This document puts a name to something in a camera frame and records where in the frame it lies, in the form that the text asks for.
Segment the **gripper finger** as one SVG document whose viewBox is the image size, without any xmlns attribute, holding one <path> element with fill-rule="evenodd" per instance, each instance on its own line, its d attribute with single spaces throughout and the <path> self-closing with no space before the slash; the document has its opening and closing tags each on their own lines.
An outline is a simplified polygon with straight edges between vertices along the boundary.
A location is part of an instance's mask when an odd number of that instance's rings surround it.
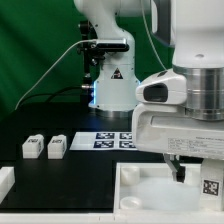
<svg viewBox="0 0 224 224">
<path fill-rule="evenodd" d="M 171 169 L 173 180 L 176 182 L 183 183 L 185 180 L 185 171 L 186 171 L 185 167 L 180 165 L 180 162 L 175 155 L 164 154 L 163 157 L 164 161 Z"/>
</svg>

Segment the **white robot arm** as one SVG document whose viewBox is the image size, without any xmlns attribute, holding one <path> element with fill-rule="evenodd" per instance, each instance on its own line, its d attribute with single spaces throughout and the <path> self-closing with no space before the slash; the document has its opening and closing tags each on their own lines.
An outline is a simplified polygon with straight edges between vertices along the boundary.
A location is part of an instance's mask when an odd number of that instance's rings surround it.
<svg viewBox="0 0 224 224">
<path fill-rule="evenodd" d="M 74 0 L 91 23 L 100 75 L 90 108 L 132 116 L 132 141 L 160 153 L 175 176 L 180 156 L 224 159 L 224 0 Z M 150 13 L 152 33 L 173 47 L 172 66 L 137 80 L 135 40 L 118 16 Z"/>
</svg>

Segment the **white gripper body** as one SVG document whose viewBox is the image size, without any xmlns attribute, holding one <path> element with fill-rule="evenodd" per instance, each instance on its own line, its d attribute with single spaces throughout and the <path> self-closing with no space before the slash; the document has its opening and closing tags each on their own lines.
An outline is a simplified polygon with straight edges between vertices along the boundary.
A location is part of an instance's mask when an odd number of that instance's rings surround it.
<svg viewBox="0 0 224 224">
<path fill-rule="evenodd" d="M 140 151 L 224 160 L 224 121 L 200 121 L 178 106 L 140 103 L 132 139 Z"/>
</svg>

